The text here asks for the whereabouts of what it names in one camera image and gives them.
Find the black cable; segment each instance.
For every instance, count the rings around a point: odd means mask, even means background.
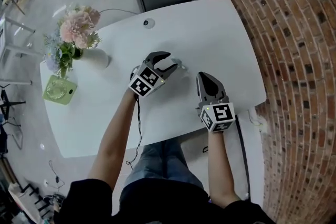
[[[133,14],[139,14],[139,13],[130,12],[130,11],[128,11],[128,10],[124,10],[124,9],[120,9],[120,8],[108,8],[108,9],[104,9],[104,10],[102,10],[102,11],[99,12],[99,13],[105,12],[105,11],[107,11],[107,10],[120,10],[120,11],[122,11],[122,12],[129,12],[129,13],[133,13]]]
[[[55,170],[54,170],[54,168],[53,168],[53,162],[52,162],[52,160],[49,160],[48,164],[49,164],[50,169],[52,170],[52,172],[53,172],[53,173],[55,174],[55,176],[56,176],[56,178],[55,178],[56,184],[58,184],[59,182],[62,182],[62,185],[60,185],[60,186],[58,186],[58,187],[54,187],[54,186],[48,185],[48,186],[51,187],[51,188],[55,188],[55,189],[57,189],[57,193],[58,193],[58,192],[59,192],[59,189],[65,185],[65,182],[64,182],[64,181],[63,181],[63,180],[56,174],[56,172],[55,172]]]
[[[135,161],[135,159],[136,159],[137,156],[138,156],[138,153],[139,153],[139,147],[140,147],[140,144],[141,144],[141,141],[142,141],[139,96],[138,96],[138,95],[134,95],[134,98],[136,99],[136,102],[138,103],[138,127],[139,127],[139,135],[140,135],[140,139],[139,139],[138,146],[137,146],[137,148],[136,148],[136,150],[135,150],[135,157],[134,157],[134,159],[131,160],[131,161],[126,161],[126,164],[127,164],[127,165],[130,165],[131,168],[132,168],[132,170],[133,170],[132,163]]]
[[[242,129],[240,128],[239,118],[238,118],[237,115],[236,115],[236,122],[235,123],[236,123],[236,126],[237,126],[238,135],[239,135],[240,146],[242,147],[241,152],[243,154],[245,174],[246,174],[246,180],[247,180],[247,191],[248,191],[247,200],[251,201],[251,186],[250,186],[250,175],[248,173],[247,156],[246,156],[246,151],[245,151]]]

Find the black sleeve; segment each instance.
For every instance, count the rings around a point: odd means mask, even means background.
[[[243,223],[243,224],[275,224],[259,205],[250,201],[235,201],[229,204],[225,209],[211,204],[213,216],[225,219],[226,223]]]
[[[59,213],[60,223],[110,223],[112,189],[104,181],[72,182]]]

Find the white vase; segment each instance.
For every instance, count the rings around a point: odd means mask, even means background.
[[[103,70],[109,65],[109,56],[102,49],[85,49],[80,57],[81,61],[87,62],[97,70]]]

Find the wrist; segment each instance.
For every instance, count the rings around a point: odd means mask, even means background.
[[[135,100],[135,97],[137,97],[136,93],[133,92],[130,88],[127,88],[126,92],[124,93],[123,99]]]

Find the green leaf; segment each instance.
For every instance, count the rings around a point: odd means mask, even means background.
[[[61,69],[61,78],[65,78],[65,76],[66,76],[66,74],[67,74],[67,68],[66,67],[63,67],[62,69]]]

